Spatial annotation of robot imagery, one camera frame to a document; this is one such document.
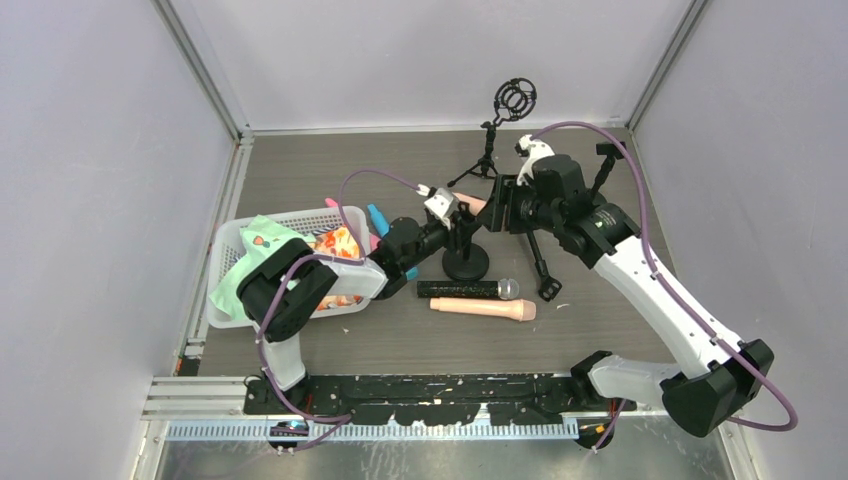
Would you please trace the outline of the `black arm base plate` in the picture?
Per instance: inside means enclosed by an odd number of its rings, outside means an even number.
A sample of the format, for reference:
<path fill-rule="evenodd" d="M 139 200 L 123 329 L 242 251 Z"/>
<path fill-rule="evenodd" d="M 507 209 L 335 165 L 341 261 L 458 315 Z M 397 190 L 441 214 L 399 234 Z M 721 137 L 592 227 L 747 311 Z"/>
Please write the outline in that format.
<path fill-rule="evenodd" d="M 617 401 L 595 397 L 567 375 L 308 375 L 278 398 L 266 375 L 244 379 L 244 413 L 302 413 L 324 424 L 467 425 L 487 413 L 496 426 L 547 425 L 564 414 L 609 417 Z"/>

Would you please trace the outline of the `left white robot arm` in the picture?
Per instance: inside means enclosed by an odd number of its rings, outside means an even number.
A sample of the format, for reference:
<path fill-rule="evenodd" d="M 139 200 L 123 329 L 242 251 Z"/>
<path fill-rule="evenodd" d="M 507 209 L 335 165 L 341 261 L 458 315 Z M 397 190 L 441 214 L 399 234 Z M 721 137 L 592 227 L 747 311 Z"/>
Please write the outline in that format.
<path fill-rule="evenodd" d="M 269 382 L 283 392 L 306 377 L 299 333 L 325 298 L 384 300 L 408 283 L 406 272 L 447 247 L 454 229 L 440 220 L 421 226 L 393 221 L 368 256 L 350 259 L 317 253 L 304 240 L 286 242 L 239 284 L 236 295 L 257 324 L 255 342 Z"/>

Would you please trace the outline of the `black round base clip stand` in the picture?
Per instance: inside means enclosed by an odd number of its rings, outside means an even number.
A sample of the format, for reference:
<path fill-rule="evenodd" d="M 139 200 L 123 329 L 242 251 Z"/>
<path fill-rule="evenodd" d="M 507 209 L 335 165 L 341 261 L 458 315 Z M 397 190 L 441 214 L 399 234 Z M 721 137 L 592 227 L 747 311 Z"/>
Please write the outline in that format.
<path fill-rule="evenodd" d="M 454 226 L 448 231 L 448 241 L 442 256 L 444 273 L 453 280 L 481 280 L 489 269 L 489 256 L 473 236 L 481 224 L 477 216 L 472 215 L 466 203 L 452 215 Z"/>

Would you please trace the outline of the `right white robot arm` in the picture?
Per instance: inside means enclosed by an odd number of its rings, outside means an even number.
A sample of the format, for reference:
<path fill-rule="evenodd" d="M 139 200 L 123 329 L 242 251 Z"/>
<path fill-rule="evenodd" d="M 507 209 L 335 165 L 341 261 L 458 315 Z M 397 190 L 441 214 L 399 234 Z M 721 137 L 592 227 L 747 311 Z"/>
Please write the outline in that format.
<path fill-rule="evenodd" d="M 696 301 L 644 243 L 635 221 L 591 193 L 570 156 L 542 158 L 527 176 L 499 175 L 475 212 L 491 232 L 553 235 L 633 305 L 675 360 L 657 364 L 596 352 L 571 370 L 590 396 L 659 406 L 695 437 L 707 436 L 757 396 L 774 362 L 772 349 L 761 339 L 741 339 Z"/>

